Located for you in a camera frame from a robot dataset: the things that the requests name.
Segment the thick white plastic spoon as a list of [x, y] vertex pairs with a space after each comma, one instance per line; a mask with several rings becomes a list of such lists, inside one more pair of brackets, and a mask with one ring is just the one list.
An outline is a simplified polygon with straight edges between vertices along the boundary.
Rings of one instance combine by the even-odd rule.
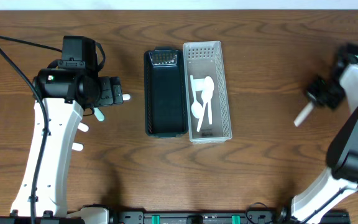
[[130, 100], [131, 96], [130, 96], [130, 94], [123, 94], [122, 98], [124, 101], [128, 101], [128, 100]]

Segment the white plastic fork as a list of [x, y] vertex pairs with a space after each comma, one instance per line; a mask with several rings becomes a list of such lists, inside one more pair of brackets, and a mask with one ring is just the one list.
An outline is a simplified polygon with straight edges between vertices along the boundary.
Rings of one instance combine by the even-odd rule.
[[85, 132], [88, 132], [90, 128], [89, 128], [88, 125], [86, 125], [86, 124], [84, 124], [84, 123], [80, 123], [80, 124], [78, 125], [78, 129], [79, 129], [80, 131], [83, 131], [83, 132], [85, 133]]
[[72, 144], [72, 149], [73, 149], [74, 151], [82, 151], [82, 150], [84, 149], [84, 145], [81, 144], [81, 143], [74, 142], [74, 143]]

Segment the thin white spoon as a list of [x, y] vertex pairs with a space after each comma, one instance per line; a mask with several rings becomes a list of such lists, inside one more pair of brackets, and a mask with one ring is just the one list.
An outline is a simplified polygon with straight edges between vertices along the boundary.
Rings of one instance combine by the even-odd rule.
[[204, 79], [204, 93], [206, 95], [207, 104], [208, 104], [208, 122], [209, 122], [209, 124], [213, 123], [212, 106], [211, 106], [213, 91], [214, 91], [213, 79], [210, 76], [207, 76]]
[[202, 105], [202, 109], [201, 109], [201, 116], [200, 116], [200, 118], [198, 120], [197, 132], [200, 132], [201, 125], [203, 123], [203, 118], [204, 118], [204, 114], [205, 114], [206, 105], [212, 99], [212, 97], [213, 97], [213, 90], [212, 89], [204, 89], [202, 91], [202, 93], [201, 93], [201, 99], [203, 100], [203, 105]]
[[299, 127], [299, 125], [309, 116], [309, 114], [313, 111], [314, 104], [313, 102], [309, 102], [298, 114], [298, 116], [294, 120], [294, 125]]
[[197, 91], [195, 91], [193, 80], [194, 80], [194, 76], [191, 75], [190, 82], [191, 82], [191, 90], [192, 90], [192, 95], [193, 95], [193, 103], [191, 104], [191, 112], [196, 119], [199, 119], [201, 116], [202, 105], [197, 100], [197, 95], [196, 95]]

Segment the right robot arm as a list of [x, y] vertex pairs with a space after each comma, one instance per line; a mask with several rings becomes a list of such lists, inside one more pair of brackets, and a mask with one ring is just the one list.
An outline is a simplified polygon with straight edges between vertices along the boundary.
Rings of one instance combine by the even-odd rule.
[[322, 173], [282, 209], [278, 223], [321, 223], [330, 209], [358, 192], [358, 45], [340, 46], [329, 80], [316, 77], [305, 95], [309, 103], [294, 120], [295, 126], [316, 107], [335, 110], [343, 100], [350, 116], [328, 147]]

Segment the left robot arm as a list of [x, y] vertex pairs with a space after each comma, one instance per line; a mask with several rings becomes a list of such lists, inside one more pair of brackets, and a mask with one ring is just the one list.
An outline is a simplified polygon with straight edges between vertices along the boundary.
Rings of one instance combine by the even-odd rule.
[[118, 77], [100, 77], [101, 44], [66, 35], [62, 57], [39, 71], [32, 84], [35, 124], [22, 185], [11, 207], [20, 217], [67, 215], [67, 175], [77, 129], [87, 109], [124, 102]]

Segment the mint green plastic fork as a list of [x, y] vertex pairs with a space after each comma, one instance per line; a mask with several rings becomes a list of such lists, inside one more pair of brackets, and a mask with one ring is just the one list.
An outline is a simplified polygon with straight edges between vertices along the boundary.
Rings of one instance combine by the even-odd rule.
[[94, 108], [94, 115], [99, 122], [103, 122], [105, 120], [105, 115], [99, 108]]

